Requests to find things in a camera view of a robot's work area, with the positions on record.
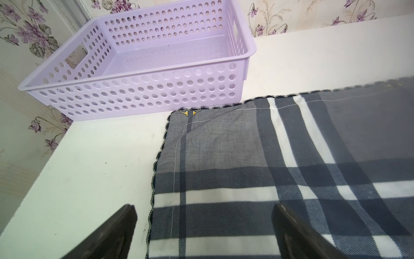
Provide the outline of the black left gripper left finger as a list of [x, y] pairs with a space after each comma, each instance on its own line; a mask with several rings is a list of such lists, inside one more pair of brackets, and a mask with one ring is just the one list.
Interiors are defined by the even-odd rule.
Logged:
[[125, 204], [63, 258], [128, 258], [137, 220], [138, 216], [135, 207]]

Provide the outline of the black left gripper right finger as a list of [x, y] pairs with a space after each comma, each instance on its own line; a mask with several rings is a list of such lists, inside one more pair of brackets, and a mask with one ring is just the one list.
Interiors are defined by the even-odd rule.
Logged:
[[272, 223], [283, 259], [345, 259], [346, 255], [301, 220], [287, 206], [277, 203]]

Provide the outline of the grey plaid pillowcase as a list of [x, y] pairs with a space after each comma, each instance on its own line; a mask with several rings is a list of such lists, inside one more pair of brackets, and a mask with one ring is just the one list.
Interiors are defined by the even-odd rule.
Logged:
[[278, 259], [277, 203], [350, 259], [414, 256], [414, 79], [170, 114], [149, 259]]

